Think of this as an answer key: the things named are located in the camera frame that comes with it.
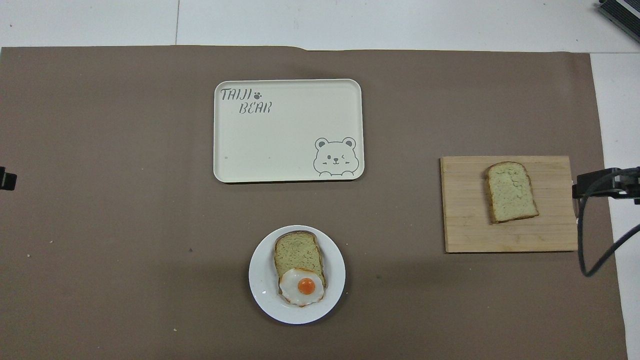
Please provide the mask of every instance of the fried egg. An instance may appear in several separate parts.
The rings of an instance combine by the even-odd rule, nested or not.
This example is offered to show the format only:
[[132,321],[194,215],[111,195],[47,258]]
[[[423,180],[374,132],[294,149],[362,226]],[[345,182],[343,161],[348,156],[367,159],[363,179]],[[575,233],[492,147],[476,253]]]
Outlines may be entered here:
[[291,304],[303,307],[322,300],[324,287],[322,280],[313,271],[293,268],[280,279],[282,296]]

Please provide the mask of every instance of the bear face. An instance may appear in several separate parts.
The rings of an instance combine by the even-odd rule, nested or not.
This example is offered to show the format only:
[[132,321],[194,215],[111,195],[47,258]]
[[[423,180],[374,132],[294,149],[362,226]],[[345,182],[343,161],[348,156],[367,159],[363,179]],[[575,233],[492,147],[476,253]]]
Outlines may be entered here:
[[325,138],[316,140],[316,159],[314,169],[320,175],[343,175],[351,173],[360,166],[354,151],[356,141],[353,138],[344,138],[341,142],[330,142]]

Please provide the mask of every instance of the bread on cutting board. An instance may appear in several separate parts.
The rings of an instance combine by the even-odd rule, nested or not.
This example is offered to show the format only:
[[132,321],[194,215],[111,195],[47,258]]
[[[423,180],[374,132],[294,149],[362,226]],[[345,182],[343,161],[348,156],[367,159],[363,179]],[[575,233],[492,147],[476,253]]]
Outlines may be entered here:
[[276,241],[273,260],[278,272],[278,280],[282,279],[282,275],[287,271],[302,268],[316,273],[326,288],[320,247],[313,233],[293,231],[279,237]]
[[485,172],[491,222],[498,224],[538,216],[531,178],[521,163],[503,161]]

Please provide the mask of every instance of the egg yolk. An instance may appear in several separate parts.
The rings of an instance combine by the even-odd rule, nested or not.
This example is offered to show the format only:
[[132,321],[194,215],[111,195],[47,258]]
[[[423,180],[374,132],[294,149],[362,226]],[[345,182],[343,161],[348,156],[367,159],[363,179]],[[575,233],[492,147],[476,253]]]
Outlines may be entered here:
[[298,281],[298,291],[305,295],[313,293],[315,289],[316,284],[312,279],[309,279],[308,277]]

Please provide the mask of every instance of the cutting board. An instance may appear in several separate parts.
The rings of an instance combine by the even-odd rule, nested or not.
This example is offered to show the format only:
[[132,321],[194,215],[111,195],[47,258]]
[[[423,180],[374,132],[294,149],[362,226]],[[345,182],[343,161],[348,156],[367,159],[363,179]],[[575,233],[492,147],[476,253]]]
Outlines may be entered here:
[[[484,171],[501,161],[525,166],[540,215],[492,224]],[[577,249],[568,156],[446,156],[440,159],[447,252]]]

